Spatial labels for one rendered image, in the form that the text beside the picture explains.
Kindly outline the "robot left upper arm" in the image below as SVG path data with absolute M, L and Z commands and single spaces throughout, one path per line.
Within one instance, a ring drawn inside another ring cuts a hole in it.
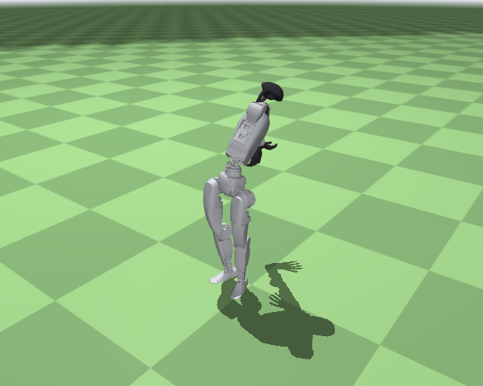
M 258 119 L 260 119 L 263 113 L 266 112 L 267 106 L 269 106 L 266 102 L 254 102 L 252 101 L 248 108 L 247 108 L 247 117 L 246 120 L 252 123 L 257 123 Z

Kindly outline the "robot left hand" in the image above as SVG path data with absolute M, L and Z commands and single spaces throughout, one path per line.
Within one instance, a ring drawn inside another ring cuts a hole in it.
M 246 166 L 255 166 L 258 163 L 261 162 L 261 157 L 262 157 L 262 150 L 263 146 L 259 146 L 258 149 L 256 150 L 254 156 L 251 158 L 250 163 Z

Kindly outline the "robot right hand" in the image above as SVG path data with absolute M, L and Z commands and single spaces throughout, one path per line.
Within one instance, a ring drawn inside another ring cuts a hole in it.
M 277 143 L 276 143 L 275 145 L 273 145 L 273 146 L 268 145 L 268 144 L 271 144 L 271 143 L 272 143 L 272 142 L 265 142 L 265 144 L 264 144 L 263 148 L 265 148 L 265 149 L 267 149 L 267 150 L 273 150 L 274 148 L 276 148 Z

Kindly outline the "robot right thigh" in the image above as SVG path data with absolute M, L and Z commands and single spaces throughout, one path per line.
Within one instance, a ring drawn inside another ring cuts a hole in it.
M 218 196 L 222 193 L 217 187 L 218 177 L 211 178 L 204 184 L 204 212 L 213 232 L 220 239 L 227 240 L 233 232 L 227 223 L 222 223 L 223 202 Z

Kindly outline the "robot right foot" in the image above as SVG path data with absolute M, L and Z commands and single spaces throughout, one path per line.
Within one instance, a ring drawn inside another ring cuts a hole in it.
M 230 270 L 231 271 L 231 270 Z M 214 277 L 211 277 L 209 279 L 210 283 L 212 284 L 217 284 L 217 283 L 220 283 L 220 282 L 223 282 L 223 281 L 227 281 L 228 279 L 232 278 L 232 277 L 236 277 L 237 276 L 237 269 L 236 267 L 233 267 L 233 272 L 232 273 L 226 273 L 227 271 L 224 271 L 222 270 L 219 274 L 217 274 L 216 276 Z M 228 272 L 229 272 L 229 269 L 228 269 Z

